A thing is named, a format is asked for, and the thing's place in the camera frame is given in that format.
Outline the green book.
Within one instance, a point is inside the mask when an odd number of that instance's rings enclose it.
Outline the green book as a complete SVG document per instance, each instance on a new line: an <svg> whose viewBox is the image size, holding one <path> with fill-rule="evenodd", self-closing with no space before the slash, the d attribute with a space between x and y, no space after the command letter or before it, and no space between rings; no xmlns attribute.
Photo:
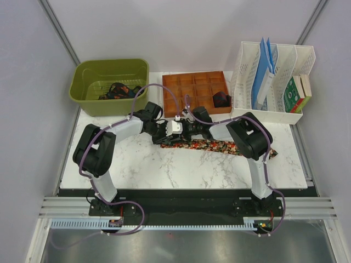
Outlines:
<svg viewBox="0 0 351 263"><path fill-rule="evenodd" d="M283 95L285 112L302 113L303 107L311 97L304 96L300 75L292 76Z"/></svg>

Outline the beige paperback book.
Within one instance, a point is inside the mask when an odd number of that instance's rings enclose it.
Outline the beige paperback book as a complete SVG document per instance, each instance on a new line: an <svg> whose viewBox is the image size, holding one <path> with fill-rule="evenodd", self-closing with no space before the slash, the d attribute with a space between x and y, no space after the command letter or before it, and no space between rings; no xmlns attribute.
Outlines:
<svg viewBox="0 0 351 263"><path fill-rule="evenodd" d="M310 86L310 78L309 75L300 75L301 78L301 85L304 91L304 96L311 97L312 96L312 90Z"/></svg>

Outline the dark blue orange tie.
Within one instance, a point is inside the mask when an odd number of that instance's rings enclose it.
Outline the dark blue orange tie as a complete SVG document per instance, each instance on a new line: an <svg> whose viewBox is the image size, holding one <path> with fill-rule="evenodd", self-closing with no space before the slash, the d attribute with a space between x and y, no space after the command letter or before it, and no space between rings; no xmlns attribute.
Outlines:
<svg viewBox="0 0 351 263"><path fill-rule="evenodd" d="M99 100L112 100L112 99L133 99L137 92L141 90L141 86L137 85L134 88L129 88L123 83L113 83L108 91L99 96Z"/></svg>

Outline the white plastic file organizer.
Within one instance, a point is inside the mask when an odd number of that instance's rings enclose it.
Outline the white plastic file organizer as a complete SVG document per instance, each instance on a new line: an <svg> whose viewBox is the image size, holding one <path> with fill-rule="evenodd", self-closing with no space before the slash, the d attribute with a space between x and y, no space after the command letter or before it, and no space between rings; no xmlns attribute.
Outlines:
<svg viewBox="0 0 351 263"><path fill-rule="evenodd" d="M292 76L310 74L315 59L309 45L242 42L230 81L231 115L252 112L261 122L296 124L303 114L285 110L284 91Z"/></svg>

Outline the blue folder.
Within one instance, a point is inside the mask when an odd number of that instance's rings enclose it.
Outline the blue folder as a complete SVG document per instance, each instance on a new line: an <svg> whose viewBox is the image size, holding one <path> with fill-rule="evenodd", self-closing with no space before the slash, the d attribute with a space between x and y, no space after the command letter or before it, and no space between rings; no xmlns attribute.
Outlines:
<svg viewBox="0 0 351 263"><path fill-rule="evenodd" d="M278 62L279 52L276 44L271 44L270 39L265 40L263 37L259 44L260 57L256 70L255 79L251 90L251 107L253 110L264 110L268 109L267 95L262 105L257 104L257 94L263 80L263 76L267 69L274 75L276 74L276 64Z"/></svg>

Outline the orange compartment tray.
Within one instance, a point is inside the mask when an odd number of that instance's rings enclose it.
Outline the orange compartment tray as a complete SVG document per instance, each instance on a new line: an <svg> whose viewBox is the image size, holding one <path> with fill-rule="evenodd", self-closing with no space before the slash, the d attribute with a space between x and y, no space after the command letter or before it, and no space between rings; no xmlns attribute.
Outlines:
<svg viewBox="0 0 351 263"><path fill-rule="evenodd" d="M177 113L173 95L177 98L179 109L186 107L184 97L190 96L188 103L193 110L203 106L210 115L225 114L232 111L232 106L215 108L213 95L225 92L229 95L227 83L222 71L179 73L163 75L162 84L171 91L163 91L163 109L166 118L174 117Z"/></svg>

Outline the colourful floral patterned tie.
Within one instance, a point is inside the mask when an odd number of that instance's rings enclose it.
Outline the colourful floral patterned tie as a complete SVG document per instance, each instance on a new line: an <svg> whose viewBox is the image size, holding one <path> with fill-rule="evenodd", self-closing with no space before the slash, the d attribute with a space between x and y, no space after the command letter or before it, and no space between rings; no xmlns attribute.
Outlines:
<svg viewBox="0 0 351 263"><path fill-rule="evenodd" d="M161 148L182 148L187 150L200 150L207 152L218 152L234 156L243 156L237 145L232 141L191 139L190 141L180 141L167 144L165 142L156 144Z"/></svg>

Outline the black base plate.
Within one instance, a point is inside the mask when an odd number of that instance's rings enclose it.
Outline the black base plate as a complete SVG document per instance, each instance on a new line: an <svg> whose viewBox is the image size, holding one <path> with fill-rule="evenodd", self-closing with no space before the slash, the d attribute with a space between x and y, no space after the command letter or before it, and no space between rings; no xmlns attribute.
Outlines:
<svg viewBox="0 0 351 263"><path fill-rule="evenodd" d="M134 201L140 206L125 204L108 208L92 199L90 216L121 216L127 223L138 225L224 225L240 224L245 217L278 218L283 204L257 212L250 190L119 190L118 201Z"/></svg>

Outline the white booklet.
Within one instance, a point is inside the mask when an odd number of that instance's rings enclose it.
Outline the white booklet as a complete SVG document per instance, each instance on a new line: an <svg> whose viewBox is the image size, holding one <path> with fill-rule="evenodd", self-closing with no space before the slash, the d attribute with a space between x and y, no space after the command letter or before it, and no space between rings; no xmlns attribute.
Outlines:
<svg viewBox="0 0 351 263"><path fill-rule="evenodd" d="M261 86L259 88L258 94L257 94L257 104L262 105L264 103L264 100L266 98L268 89L271 86L271 83L274 79L274 74L269 71L269 69L266 70L263 80L261 82Z"/></svg>

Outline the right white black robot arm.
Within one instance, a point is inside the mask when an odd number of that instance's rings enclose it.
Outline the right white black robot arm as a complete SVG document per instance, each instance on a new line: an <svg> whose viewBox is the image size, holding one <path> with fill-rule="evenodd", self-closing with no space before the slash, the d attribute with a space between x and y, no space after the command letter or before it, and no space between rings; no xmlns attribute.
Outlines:
<svg viewBox="0 0 351 263"><path fill-rule="evenodd" d="M249 165L251 175L252 211L265 215L275 206L278 193L268 179L268 160L273 138L251 112L224 121L213 122L204 107L185 111L191 119L183 120L182 136L189 139L201 135L209 141L232 141Z"/></svg>

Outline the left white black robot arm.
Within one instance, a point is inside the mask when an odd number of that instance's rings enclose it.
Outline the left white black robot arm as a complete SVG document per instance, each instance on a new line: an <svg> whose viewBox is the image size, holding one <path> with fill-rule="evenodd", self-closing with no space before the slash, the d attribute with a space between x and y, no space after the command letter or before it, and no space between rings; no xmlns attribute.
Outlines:
<svg viewBox="0 0 351 263"><path fill-rule="evenodd" d="M118 190L109 172L115 145L140 133L149 134L155 144L164 144L172 136L182 133L179 116L171 121L158 122L162 111L159 105L149 102L143 110L131 112L126 118L103 129L94 124L85 127L73 153L73 162L78 165L79 174L89 180L95 200L107 215L116 215L125 204L140 206L134 201L117 199Z"/></svg>

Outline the rolled dark red tie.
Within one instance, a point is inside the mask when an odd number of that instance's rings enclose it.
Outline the rolled dark red tie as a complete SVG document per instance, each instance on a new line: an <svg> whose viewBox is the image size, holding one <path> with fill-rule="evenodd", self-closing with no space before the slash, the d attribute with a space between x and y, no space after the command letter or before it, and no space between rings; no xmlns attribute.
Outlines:
<svg viewBox="0 0 351 263"><path fill-rule="evenodd" d="M213 95L213 104L215 108L230 107L231 96L225 92L217 92Z"/></svg>

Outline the olive green plastic bin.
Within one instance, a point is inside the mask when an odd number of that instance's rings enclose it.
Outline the olive green plastic bin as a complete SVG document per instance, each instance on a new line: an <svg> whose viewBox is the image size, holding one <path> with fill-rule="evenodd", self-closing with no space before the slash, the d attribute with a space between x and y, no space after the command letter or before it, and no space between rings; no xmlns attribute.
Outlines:
<svg viewBox="0 0 351 263"><path fill-rule="evenodd" d="M143 59L85 61L75 69L69 90L70 99L92 117L127 115L134 98L98 99L115 82L129 88L146 86L149 83L149 64Z"/></svg>

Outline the aluminium frame rail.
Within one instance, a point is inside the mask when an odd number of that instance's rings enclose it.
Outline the aluminium frame rail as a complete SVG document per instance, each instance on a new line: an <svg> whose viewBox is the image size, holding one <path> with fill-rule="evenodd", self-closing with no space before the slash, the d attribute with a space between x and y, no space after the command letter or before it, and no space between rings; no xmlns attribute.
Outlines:
<svg viewBox="0 0 351 263"><path fill-rule="evenodd" d="M327 197L279 197L283 204L283 215L275 218L288 221L304 221L309 224L320 222L324 226L324 232L329 242L327 251L333 256L335 262L342 262L347 258L342 256L336 248L336 231L337 215L332 205L332 201ZM50 223L52 219L80 219L80 218L103 218L114 219L115 217L90 216L90 205L82 197L46 197L44 198L39 218L37 220L35 233L32 237L29 251L26 256L26 262L41 262L44 253L44 245L49 237ZM254 220L255 223L268 220L261 217L245 217L244 219ZM142 225L138 224L135 228L138 230Z"/></svg>

